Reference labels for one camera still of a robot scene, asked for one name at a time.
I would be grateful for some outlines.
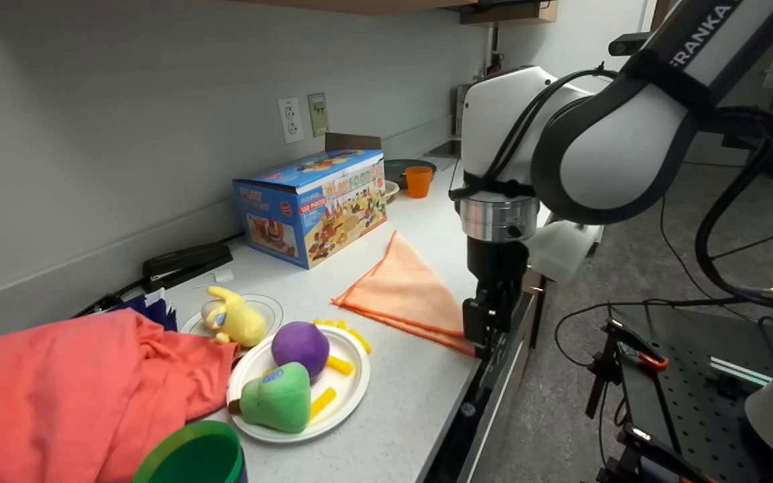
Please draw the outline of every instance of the cardboard box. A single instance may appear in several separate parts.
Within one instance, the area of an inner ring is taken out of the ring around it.
[[[385,154],[328,150],[233,180],[246,241],[312,268],[386,221]]]

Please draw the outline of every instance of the white wall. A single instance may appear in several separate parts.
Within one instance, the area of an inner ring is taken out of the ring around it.
[[[279,97],[326,93],[335,131],[395,141],[449,127],[480,56],[483,28],[453,13],[0,0],[0,290],[217,205],[229,235],[232,178],[319,148],[281,142]]]
[[[501,63],[505,68],[539,64],[552,75],[570,75],[602,63],[618,70],[625,56],[610,56],[607,44],[624,33],[649,31],[652,13],[654,0],[559,0],[552,25],[501,25]]]

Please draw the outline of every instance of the purple ball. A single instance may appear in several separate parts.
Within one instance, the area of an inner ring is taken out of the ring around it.
[[[271,353],[276,365],[300,364],[310,382],[314,382],[328,365],[331,342],[310,323],[288,323],[279,327]]]

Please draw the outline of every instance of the paper plate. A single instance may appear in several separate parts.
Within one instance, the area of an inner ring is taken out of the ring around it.
[[[275,337],[281,325],[281,306],[267,295],[241,295],[267,323],[267,337]],[[213,333],[201,325],[201,313],[194,314],[177,333],[206,337]]]
[[[312,384],[312,397],[323,396],[328,388],[335,389],[335,400],[310,423],[310,428],[299,436],[275,433],[267,428],[246,425],[241,417],[229,417],[233,428],[240,428],[244,436],[263,441],[263,444],[303,444],[314,441],[331,431],[335,431],[342,423],[347,423],[354,409],[362,404],[370,382],[370,360],[366,350],[354,342],[354,337],[339,330],[339,327],[319,327],[331,342],[331,355],[348,360],[354,365],[353,377],[342,377],[331,368],[326,368],[316,382]],[[267,377],[271,368],[276,368],[271,355],[275,337],[260,342],[252,353],[244,355],[244,360],[233,368],[229,382],[226,400],[240,400],[246,382]]]

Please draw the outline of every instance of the green bowl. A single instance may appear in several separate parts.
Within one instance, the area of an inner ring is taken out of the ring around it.
[[[195,423],[157,445],[135,483],[246,483],[244,451],[229,425]]]

